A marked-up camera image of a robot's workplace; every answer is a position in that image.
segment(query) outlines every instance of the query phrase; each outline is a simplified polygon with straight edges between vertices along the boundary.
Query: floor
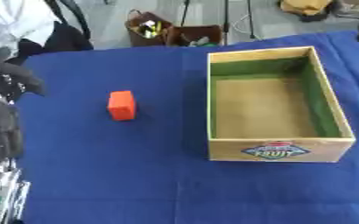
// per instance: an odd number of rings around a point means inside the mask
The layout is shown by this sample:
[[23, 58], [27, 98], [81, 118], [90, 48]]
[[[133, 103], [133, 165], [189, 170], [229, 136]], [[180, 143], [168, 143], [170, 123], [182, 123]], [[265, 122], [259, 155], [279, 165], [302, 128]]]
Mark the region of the floor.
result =
[[[76, 0], [84, 11], [96, 49], [130, 46], [128, 33], [123, 25], [129, 11], [138, 9], [152, 11], [178, 25], [182, 16], [183, 0]], [[287, 35], [330, 32], [355, 29], [359, 19], [330, 16], [322, 22], [302, 23], [298, 17], [281, 11], [277, 0], [251, 0], [256, 35], [270, 39]], [[252, 41], [246, 18], [247, 0], [229, 0], [229, 19], [232, 24], [228, 41], [230, 44]], [[224, 19], [223, 0], [191, 0], [186, 25], [221, 25]], [[78, 26], [72, 14], [63, 10], [71, 24]]]

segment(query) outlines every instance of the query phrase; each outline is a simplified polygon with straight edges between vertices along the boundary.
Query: wooden crate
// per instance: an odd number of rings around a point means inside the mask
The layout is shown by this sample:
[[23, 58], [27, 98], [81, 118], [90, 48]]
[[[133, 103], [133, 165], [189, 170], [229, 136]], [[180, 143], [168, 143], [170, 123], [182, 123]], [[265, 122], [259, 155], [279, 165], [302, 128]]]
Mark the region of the wooden crate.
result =
[[209, 157], [336, 162], [355, 141], [312, 46], [208, 55]]

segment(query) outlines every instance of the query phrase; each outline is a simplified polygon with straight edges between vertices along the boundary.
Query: orange cube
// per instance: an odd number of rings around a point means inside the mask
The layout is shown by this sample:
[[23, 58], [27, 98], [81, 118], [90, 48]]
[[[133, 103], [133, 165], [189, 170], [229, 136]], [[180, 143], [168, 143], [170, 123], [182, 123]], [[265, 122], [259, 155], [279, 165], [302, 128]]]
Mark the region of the orange cube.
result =
[[135, 118], [136, 103], [131, 91], [111, 92], [108, 110], [116, 121], [126, 121]]

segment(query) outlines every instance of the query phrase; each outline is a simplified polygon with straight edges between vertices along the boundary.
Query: printed logo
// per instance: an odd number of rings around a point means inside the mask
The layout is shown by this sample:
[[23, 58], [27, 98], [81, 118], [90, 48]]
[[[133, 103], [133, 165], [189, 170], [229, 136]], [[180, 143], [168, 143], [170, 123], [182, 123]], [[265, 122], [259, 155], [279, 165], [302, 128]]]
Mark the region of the printed logo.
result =
[[255, 148], [242, 150], [242, 152], [255, 157], [266, 159], [290, 158], [309, 153], [308, 150], [304, 150], [298, 146], [292, 145], [291, 142], [267, 143]]

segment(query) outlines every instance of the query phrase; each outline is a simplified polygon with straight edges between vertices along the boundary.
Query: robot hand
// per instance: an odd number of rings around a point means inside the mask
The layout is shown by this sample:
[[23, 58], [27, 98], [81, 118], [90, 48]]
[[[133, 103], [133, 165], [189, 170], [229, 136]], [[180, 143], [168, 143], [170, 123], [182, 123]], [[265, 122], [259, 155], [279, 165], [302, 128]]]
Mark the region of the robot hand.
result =
[[21, 66], [4, 62], [11, 51], [0, 48], [0, 224], [20, 223], [30, 183], [21, 180], [15, 159], [22, 153], [18, 112], [13, 106], [25, 92], [43, 94], [42, 81]]

